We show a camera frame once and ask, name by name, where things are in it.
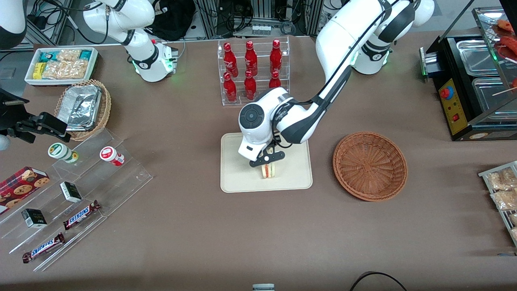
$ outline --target foil-wrapped item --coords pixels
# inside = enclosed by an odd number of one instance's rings
[[[95,127],[102,90],[95,85],[70,87],[63,96],[57,118],[68,131],[89,131]]]

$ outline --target brown tablecloth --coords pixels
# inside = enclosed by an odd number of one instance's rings
[[[188,43],[178,73],[158,83],[135,74],[123,47],[98,47],[108,128],[156,177],[45,272],[0,240],[0,289],[346,290],[382,271],[410,290],[516,290],[517,258],[496,256],[515,248],[477,177],[516,160],[516,143],[450,141],[435,89],[419,79],[418,48],[436,35],[408,34],[377,75],[352,75],[309,140],[310,189],[240,194],[220,190],[220,139],[239,132],[239,109],[221,105],[217,42]],[[314,40],[292,37],[291,48],[291,92],[307,100],[324,82]],[[53,112],[62,91],[27,86],[23,97],[29,112]],[[358,200],[334,177],[334,147],[360,130],[405,154],[408,182],[392,200]],[[0,179],[49,167],[52,142],[13,140]],[[368,277],[356,290],[396,287]]]

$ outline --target black bag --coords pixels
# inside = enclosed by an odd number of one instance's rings
[[[155,0],[153,7],[155,20],[146,32],[167,41],[185,36],[195,13],[193,0]]]

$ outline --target red switch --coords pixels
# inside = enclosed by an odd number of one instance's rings
[[[442,89],[442,90],[440,91],[440,97],[441,97],[441,98],[443,98],[443,99],[445,99],[445,98],[449,97],[449,95],[450,95],[450,91],[449,91],[449,89],[447,89],[447,88]]]

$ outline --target wicker basket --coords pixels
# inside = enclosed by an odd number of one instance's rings
[[[406,184],[404,155],[391,140],[376,133],[357,132],[343,138],[332,164],[341,186],[366,201],[393,198]]]
[[[99,105],[99,112],[97,114],[97,125],[94,127],[94,129],[88,132],[68,132],[72,136],[72,139],[75,141],[83,141],[87,139],[89,136],[93,135],[96,131],[103,129],[108,123],[108,119],[110,118],[111,96],[110,92],[107,91],[106,87],[101,82],[97,80],[88,80],[85,82],[74,84],[72,86],[79,87],[87,85],[95,85],[102,89],[101,104]],[[59,109],[61,108],[61,102],[63,102],[65,92],[66,91],[64,91],[63,94],[61,94],[61,98],[59,98],[59,101],[57,102],[56,109],[54,110],[54,116],[57,116],[57,114],[59,113]]]

